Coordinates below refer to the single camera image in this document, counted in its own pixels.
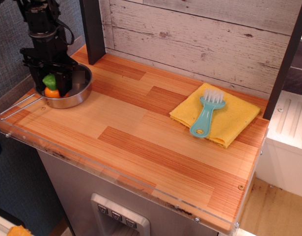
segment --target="scrub brush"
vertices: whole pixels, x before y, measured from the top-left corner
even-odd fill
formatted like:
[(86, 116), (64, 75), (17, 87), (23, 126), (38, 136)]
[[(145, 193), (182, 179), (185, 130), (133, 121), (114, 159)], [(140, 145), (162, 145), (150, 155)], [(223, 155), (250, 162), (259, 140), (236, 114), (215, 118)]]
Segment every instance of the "scrub brush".
[(204, 91), (204, 95), (200, 97), (203, 110), (196, 122), (190, 128), (190, 133), (192, 135), (198, 138), (205, 138), (209, 135), (213, 110), (218, 110), (225, 106), (223, 96), (223, 92), (216, 89), (207, 88)]

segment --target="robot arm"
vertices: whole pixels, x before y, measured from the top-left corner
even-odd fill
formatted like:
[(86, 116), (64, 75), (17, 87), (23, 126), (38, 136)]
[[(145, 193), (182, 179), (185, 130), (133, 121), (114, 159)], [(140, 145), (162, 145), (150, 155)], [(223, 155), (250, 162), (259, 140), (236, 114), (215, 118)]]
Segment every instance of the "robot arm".
[[(43, 91), (43, 78), (55, 75), (60, 96), (72, 88), (72, 72), (78, 70), (78, 63), (67, 55), (68, 45), (73, 44), (74, 36), (60, 21), (59, 4), (55, 0), (14, 0), (17, 2), (23, 19), (28, 24), (28, 35), (34, 48), (22, 48), (23, 64), (29, 67), (36, 87)], [(71, 32), (71, 42), (66, 41), (64, 28)]]

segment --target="small saucepan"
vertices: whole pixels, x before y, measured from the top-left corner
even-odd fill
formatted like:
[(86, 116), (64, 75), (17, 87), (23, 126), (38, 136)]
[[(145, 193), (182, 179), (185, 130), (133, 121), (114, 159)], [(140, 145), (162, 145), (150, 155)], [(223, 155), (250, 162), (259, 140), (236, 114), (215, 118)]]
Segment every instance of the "small saucepan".
[[(80, 103), (84, 102), (88, 96), (90, 95), (92, 91), (92, 72), (90, 71), (89, 68), (87, 68), (85, 65), (79, 64), (79, 70), (80, 71), (85, 71), (85, 83), (83, 84), (72, 84), (72, 89), (69, 91), (69, 96), (68, 97), (63, 97), (63, 98), (49, 98), (44, 95), (44, 91), (40, 91), (34, 84), (34, 89), (35, 93), (30, 95), (29, 97), (21, 100), (20, 102), (14, 104), (12, 107), (8, 108), (4, 112), (0, 113), (0, 120), (4, 120), (9, 118), (10, 116), (13, 116), (14, 114), (18, 113), (19, 111), (25, 109), (26, 107), (32, 105), (33, 103), (41, 100), (41, 99), (46, 99), (47, 100), (47, 105), (53, 108), (58, 108), (58, 109), (65, 109), (65, 108), (70, 108), (79, 105)], [(22, 107), (21, 109), (15, 111), (14, 113), (2, 118), (1, 116), (6, 113), (7, 111), (11, 110), (12, 108), (18, 106), (22, 102), (26, 101), (27, 99), (33, 97), (34, 95), (40, 95), (41, 97), (34, 100), (33, 102), (27, 104), (26, 106)]]

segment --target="screw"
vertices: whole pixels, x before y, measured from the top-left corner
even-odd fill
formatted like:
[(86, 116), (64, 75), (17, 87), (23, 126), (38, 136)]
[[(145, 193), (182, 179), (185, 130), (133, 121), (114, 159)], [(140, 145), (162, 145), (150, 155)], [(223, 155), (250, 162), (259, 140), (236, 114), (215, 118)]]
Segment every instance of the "screw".
[(195, 219), (193, 219), (195, 221), (195, 223), (200, 223), (200, 218), (196, 217)]

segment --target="green toy pepper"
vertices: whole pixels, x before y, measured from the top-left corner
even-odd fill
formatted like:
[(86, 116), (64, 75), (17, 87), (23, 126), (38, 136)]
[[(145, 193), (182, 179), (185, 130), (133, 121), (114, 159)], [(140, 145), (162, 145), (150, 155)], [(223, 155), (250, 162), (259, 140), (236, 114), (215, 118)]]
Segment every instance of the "green toy pepper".
[(50, 90), (56, 90), (57, 89), (57, 84), (56, 84), (56, 78), (54, 74), (49, 74), (46, 75), (43, 78), (43, 83), (46, 85), (47, 88), (49, 88)]

